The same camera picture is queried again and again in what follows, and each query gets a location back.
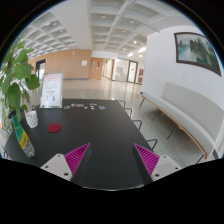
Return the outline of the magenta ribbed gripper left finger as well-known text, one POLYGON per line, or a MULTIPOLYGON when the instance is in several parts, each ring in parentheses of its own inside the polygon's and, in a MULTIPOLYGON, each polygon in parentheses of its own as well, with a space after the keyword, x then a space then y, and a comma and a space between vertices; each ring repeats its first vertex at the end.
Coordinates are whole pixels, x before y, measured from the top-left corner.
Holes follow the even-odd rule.
POLYGON ((75 174, 84 170, 91 154, 91 144, 84 144, 67 154, 56 154, 47 161, 42 169, 70 181, 75 174))

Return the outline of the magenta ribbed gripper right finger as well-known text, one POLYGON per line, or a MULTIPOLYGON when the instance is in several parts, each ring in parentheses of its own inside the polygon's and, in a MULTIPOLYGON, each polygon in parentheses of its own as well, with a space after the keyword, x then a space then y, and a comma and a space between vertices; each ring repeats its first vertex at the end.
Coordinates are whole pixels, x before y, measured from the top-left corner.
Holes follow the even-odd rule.
POLYGON ((133 154, 143 182, 154 182, 181 170, 168 155, 159 156, 138 144, 133 144, 133 154))

